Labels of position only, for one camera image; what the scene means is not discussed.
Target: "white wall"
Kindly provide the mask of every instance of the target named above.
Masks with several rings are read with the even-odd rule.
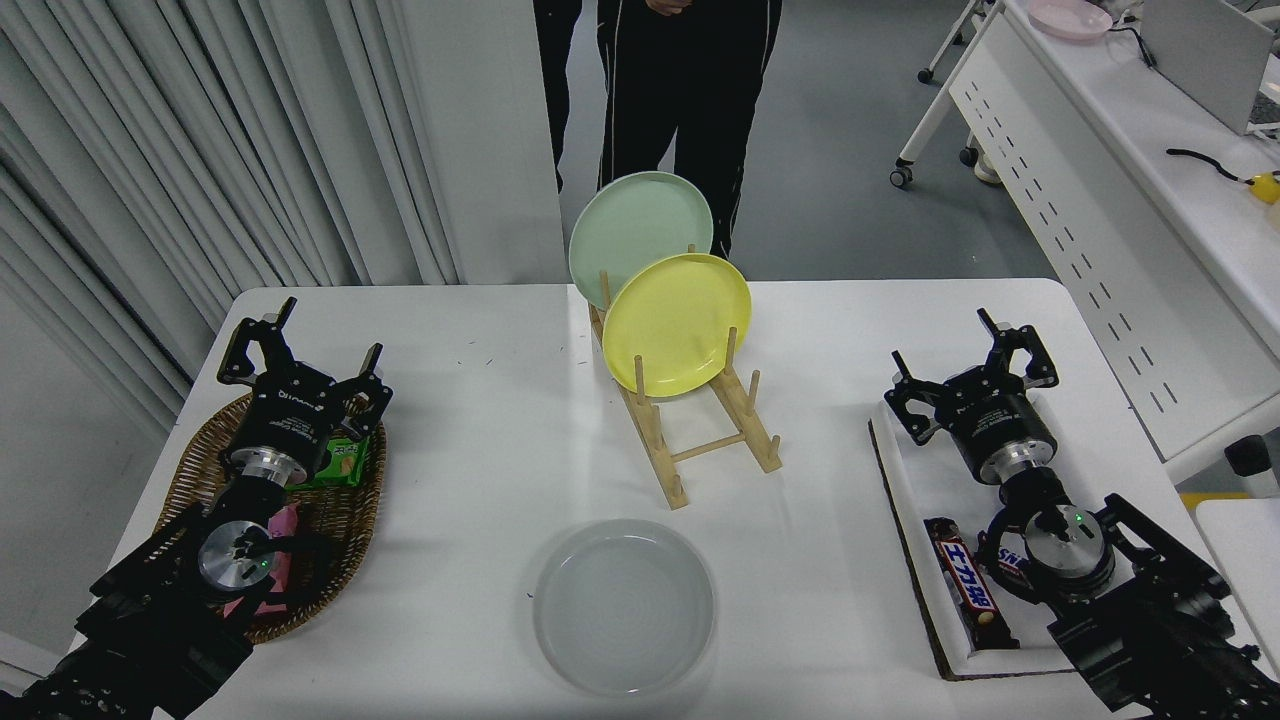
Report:
[[[4,292],[0,377],[0,637],[61,656],[163,441],[134,432]]]

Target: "person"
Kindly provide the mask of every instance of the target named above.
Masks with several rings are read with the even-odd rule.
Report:
[[[556,187],[564,188],[559,159],[564,154],[564,127],[568,124],[568,49],[573,26],[582,13],[582,0],[534,0],[538,24],[538,54],[543,64],[543,92],[547,95],[547,119],[552,131],[552,155],[556,158]]]
[[[676,140],[676,174],[710,205],[727,258],[746,142],[781,0],[599,0],[608,92],[599,186],[653,170]]]

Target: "caster wheel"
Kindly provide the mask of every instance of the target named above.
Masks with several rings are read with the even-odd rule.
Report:
[[[911,182],[911,168],[899,168],[888,174],[888,182],[899,190],[906,190]]]

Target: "white desk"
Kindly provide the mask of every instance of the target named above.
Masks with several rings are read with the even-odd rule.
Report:
[[[867,421],[891,384],[890,351],[924,378],[986,356],[979,306],[1041,331],[1062,377],[1044,392],[1082,438],[1076,461],[1206,552],[1066,292],[1010,279],[753,284],[736,365],[762,369],[758,407],[782,436],[785,465],[764,475],[742,446],[689,460],[691,505],[675,512],[572,287],[251,291],[116,557],[150,533],[191,436],[241,392],[214,378],[230,328],[289,293],[298,359],[343,377],[371,342],[385,343],[396,396],[378,530],[343,594],[259,647],[197,717],[1110,717],[1074,675],[938,679],[913,601]],[[709,419],[727,424],[709,393],[663,406],[668,437],[689,445],[726,434]],[[559,538],[613,516],[687,537],[718,596],[700,665],[634,702],[588,697],[556,675],[526,594]]]
[[[1272,665],[1280,662],[1280,497],[1210,500],[1196,523]]]
[[[1244,174],[1280,152],[1147,69],[1132,33],[1066,42],[1025,4],[997,4],[904,158],[954,101],[1183,479],[1280,425],[1280,233],[1242,186],[1165,149]]]

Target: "candy bar wrapper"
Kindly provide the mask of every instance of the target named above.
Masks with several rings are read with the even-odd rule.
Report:
[[[933,541],[942,571],[951,579],[951,597],[956,611],[969,632],[969,642],[978,650],[1016,650],[1018,641],[1009,630],[1009,623],[996,607],[996,600],[987,582],[973,561],[973,553],[960,537],[960,529],[950,518],[929,518],[924,528]]]

